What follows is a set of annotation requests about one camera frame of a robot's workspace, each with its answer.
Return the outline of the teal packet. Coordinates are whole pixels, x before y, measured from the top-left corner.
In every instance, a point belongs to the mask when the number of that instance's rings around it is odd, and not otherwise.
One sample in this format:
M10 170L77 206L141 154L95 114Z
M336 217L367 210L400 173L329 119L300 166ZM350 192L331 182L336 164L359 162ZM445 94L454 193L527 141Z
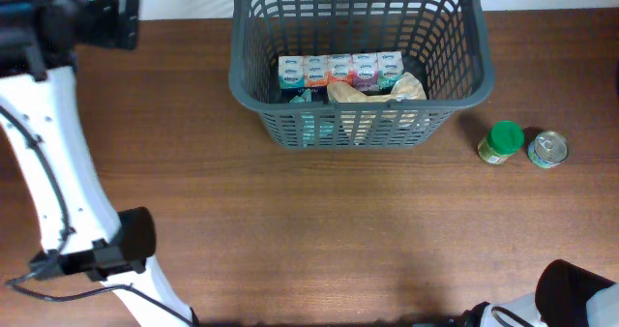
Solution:
M289 102L291 104L310 103L312 101L312 92L310 89L305 90L300 95L293 97ZM333 122L325 121L316 125L315 117L310 113L302 113L303 121L302 128L302 143L304 147L313 146L315 140L326 139L333 135L335 125Z

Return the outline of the white tissue multipack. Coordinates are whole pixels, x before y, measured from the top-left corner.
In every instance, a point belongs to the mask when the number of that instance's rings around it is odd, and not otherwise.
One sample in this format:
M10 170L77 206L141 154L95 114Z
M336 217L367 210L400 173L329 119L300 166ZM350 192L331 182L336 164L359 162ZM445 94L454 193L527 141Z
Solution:
M382 94L391 90L403 74L400 51L280 56L278 60L282 93L310 89L322 94L329 84L339 81L364 93Z

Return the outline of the beige snack bag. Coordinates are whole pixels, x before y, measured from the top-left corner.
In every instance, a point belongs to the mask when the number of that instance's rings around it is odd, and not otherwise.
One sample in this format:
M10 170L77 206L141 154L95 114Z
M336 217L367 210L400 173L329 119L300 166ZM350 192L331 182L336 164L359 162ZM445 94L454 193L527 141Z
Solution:
M353 88L348 83L336 81L327 86L327 96L331 102L339 104L351 103L385 103L388 101L423 101L427 98L422 83L410 72L405 72L387 94L368 95ZM361 144L369 134L373 124L374 114L362 114L359 128L353 133L354 119L351 114L342 116L342 127L349 134L355 144Z

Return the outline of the grey plastic basket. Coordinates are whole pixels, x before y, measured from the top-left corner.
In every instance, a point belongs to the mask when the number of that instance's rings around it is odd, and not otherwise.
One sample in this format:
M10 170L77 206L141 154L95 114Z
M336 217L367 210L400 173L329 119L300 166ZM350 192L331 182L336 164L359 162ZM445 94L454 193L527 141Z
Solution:
M280 91L282 56L373 51L400 52L425 98L294 104ZM414 146L494 81L481 0L234 0L231 93L287 148Z

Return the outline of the green-lid spice jar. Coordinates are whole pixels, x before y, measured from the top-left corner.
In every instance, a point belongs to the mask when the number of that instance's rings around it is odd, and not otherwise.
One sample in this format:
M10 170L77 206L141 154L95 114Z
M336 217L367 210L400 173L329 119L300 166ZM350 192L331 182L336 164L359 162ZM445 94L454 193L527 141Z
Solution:
M512 121L497 122L478 144L479 157L488 164L502 164L524 143L522 128Z

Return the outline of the metal tin can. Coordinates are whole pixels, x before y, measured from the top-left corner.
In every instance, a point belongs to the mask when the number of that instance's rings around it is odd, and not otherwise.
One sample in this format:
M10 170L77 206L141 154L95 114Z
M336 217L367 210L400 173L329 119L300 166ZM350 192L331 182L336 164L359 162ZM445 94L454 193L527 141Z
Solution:
M569 156L568 141L557 132L542 132L529 143L527 156L533 164L540 168L556 167Z

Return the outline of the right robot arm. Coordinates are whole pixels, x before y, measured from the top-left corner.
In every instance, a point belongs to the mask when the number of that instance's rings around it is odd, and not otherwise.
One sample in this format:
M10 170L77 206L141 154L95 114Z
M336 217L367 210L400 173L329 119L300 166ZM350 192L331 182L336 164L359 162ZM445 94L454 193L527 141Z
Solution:
M618 327L618 283L566 260L552 261L536 290L503 304L483 302L454 320L470 327Z

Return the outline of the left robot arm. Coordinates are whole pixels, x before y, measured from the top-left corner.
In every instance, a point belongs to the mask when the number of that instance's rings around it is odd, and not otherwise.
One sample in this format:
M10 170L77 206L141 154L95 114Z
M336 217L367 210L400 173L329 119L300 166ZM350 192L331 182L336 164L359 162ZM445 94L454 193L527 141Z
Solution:
M106 197L76 103L78 45L133 50L139 0L1 0L1 127L32 195L41 249L7 285L83 274L143 326L195 326L155 251L148 209Z

